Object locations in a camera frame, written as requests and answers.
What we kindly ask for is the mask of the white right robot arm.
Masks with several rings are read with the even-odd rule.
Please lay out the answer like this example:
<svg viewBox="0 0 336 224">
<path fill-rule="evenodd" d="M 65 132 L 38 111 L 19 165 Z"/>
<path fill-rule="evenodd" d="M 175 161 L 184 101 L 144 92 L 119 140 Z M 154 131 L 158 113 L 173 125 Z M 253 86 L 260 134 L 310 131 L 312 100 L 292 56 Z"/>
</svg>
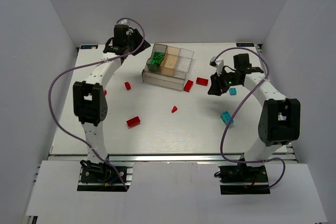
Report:
<svg viewBox="0 0 336 224">
<path fill-rule="evenodd" d="M 220 96 L 229 88 L 243 86 L 253 95 L 262 107 L 258 138 L 246 151 L 239 164 L 251 167 L 261 166 L 276 150 L 299 138 L 301 104 L 298 99 L 290 99 L 280 93 L 268 80 L 267 72 L 254 67 L 248 54 L 234 56 L 234 68 L 225 70 L 224 62 L 211 59 L 210 65 L 216 68 L 211 75 L 209 95 Z"/>
</svg>

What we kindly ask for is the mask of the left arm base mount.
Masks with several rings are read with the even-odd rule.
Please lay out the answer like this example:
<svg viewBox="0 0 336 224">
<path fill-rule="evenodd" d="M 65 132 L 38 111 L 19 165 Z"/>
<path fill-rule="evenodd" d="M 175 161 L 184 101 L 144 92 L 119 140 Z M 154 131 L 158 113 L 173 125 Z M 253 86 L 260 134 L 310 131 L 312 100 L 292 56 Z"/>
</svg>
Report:
<svg viewBox="0 0 336 224">
<path fill-rule="evenodd" d="M 131 184 L 131 167 L 80 161 L 77 191 L 127 192 Z"/>
</svg>

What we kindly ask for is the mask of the small cyan lego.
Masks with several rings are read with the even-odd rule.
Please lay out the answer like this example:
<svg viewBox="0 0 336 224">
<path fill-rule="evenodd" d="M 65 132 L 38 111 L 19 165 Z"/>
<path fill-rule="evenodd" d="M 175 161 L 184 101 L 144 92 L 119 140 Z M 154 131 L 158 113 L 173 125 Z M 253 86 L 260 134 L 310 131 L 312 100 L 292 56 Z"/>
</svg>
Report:
<svg viewBox="0 0 336 224">
<path fill-rule="evenodd" d="M 237 94 L 237 91 L 235 88 L 229 88 L 229 94 L 230 95 L 236 95 Z"/>
</svg>

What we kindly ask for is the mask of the green lego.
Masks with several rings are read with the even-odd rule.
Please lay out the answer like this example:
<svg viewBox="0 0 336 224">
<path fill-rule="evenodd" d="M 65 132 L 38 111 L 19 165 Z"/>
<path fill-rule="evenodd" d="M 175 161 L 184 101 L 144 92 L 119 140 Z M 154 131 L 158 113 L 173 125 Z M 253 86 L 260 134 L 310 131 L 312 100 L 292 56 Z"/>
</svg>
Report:
<svg viewBox="0 0 336 224">
<path fill-rule="evenodd" d="M 160 52 L 155 52 L 154 55 L 153 55 L 153 58 L 156 59 L 156 58 L 161 58 L 163 55 L 160 53 Z"/>
<path fill-rule="evenodd" d="M 165 54 L 157 53 L 156 60 L 161 62 L 165 57 Z"/>
<path fill-rule="evenodd" d="M 151 60 L 150 65 L 152 65 L 152 66 L 160 66 L 161 61 L 162 61 L 161 59 L 153 59 L 153 60 Z"/>
</svg>

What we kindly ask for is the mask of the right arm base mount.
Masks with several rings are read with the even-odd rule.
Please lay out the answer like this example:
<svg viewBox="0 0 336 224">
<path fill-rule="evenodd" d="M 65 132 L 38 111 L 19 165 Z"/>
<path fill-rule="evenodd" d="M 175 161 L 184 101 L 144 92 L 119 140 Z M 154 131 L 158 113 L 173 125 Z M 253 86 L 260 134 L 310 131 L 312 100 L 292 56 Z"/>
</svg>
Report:
<svg viewBox="0 0 336 224">
<path fill-rule="evenodd" d="M 265 166 L 250 167 L 246 164 L 219 166 L 214 177 L 219 178 L 222 195 L 270 194 Z"/>
</svg>

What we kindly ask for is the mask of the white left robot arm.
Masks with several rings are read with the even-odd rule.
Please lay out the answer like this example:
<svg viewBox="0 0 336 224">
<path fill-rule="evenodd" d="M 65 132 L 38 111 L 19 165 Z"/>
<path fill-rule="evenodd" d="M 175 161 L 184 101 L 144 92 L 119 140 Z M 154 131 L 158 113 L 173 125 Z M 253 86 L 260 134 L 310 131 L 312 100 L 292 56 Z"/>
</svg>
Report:
<svg viewBox="0 0 336 224">
<path fill-rule="evenodd" d="M 73 84 L 74 114 L 89 144 L 87 160 L 94 164 L 109 159 L 103 136 L 103 121 L 108 113 L 106 86 L 128 53 L 136 55 L 150 47 L 140 32 L 128 24 L 116 24 L 113 32 L 114 36 L 105 44 L 102 63 L 84 81 Z"/>
</svg>

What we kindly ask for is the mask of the large cyan lego brick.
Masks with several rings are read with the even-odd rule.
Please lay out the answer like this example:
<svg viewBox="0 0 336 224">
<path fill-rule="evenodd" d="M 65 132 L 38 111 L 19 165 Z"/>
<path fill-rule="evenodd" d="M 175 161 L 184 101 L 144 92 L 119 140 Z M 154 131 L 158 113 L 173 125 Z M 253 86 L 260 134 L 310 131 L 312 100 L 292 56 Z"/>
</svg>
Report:
<svg viewBox="0 0 336 224">
<path fill-rule="evenodd" d="M 228 111 L 221 113 L 220 118 L 225 123 L 225 125 L 229 125 L 229 127 L 234 125 L 234 120 Z"/>
</svg>

